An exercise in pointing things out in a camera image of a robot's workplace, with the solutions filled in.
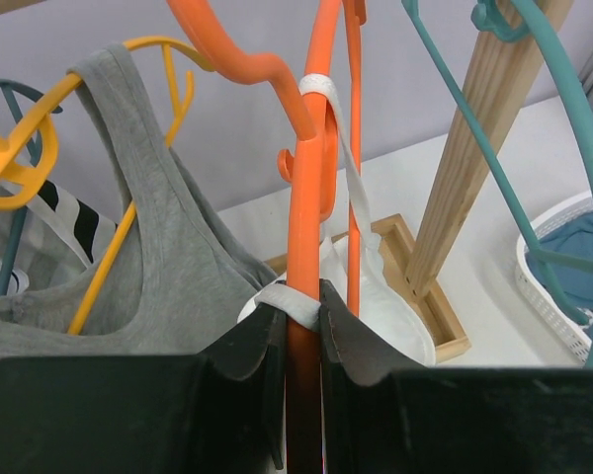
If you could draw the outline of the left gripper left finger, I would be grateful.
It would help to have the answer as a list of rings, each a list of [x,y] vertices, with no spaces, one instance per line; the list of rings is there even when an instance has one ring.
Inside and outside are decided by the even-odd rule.
[[[287,317],[195,355],[0,359],[0,473],[275,473]]]

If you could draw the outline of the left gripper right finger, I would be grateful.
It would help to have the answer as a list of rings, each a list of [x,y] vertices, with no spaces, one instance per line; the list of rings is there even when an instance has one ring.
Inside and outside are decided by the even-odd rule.
[[[429,368],[320,284],[328,473],[593,473],[593,370]]]

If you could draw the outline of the white tank top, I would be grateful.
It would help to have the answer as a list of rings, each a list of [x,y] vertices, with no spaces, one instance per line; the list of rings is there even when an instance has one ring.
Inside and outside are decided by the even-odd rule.
[[[384,261],[379,252],[381,236],[372,231],[371,212],[362,177],[351,151],[341,106],[333,81],[321,74],[311,73],[299,83],[302,94],[324,96],[336,119],[346,165],[346,182],[350,203],[357,214],[359,230],[359,319],[400,353],[426,366],[436,363],[436,348],[429,330],[421,318],[385,281]],[[314,332],[319,331],[320,303],[303,293],[289,289],[275,278],[241,309],[237,321],[251,315],[260,303],[269,303],[277,309],[286,309],[295,322]]]

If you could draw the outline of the grey tank top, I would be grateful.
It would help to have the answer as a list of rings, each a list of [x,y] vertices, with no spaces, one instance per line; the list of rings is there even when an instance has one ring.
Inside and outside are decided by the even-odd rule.
[[[137,217],[81,335],[67,328],[93,269],[0,297],[0,358],[199,352],[275,274],[237,241],[166,145],[127,48],[111,45],[73,72]]]

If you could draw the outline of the orange plastic hanger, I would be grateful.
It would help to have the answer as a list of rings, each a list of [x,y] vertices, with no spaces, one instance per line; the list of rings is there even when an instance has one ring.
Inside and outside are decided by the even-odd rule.
[[[340,119],[318,93],[302,94],[287,64],[272,53],[247,54],[226,34],[206,1],[172,1],[179,25],[196,49],[224,78],[238,84],[271,84],[296,133],[296,150],[278,155],[282,177],[291,183],[289,286],[319,297],[319,230],[334,207],[337,133]],[[363,1],[322,1],[313,24],[305,64],[307,73],[328,74],[338,19],[345,19],[351,77],[351,144],[361,151],[361,27]],[[291,321],[287,329],[286,468],[290,473],[320,473],[322,460],[320,340]]]

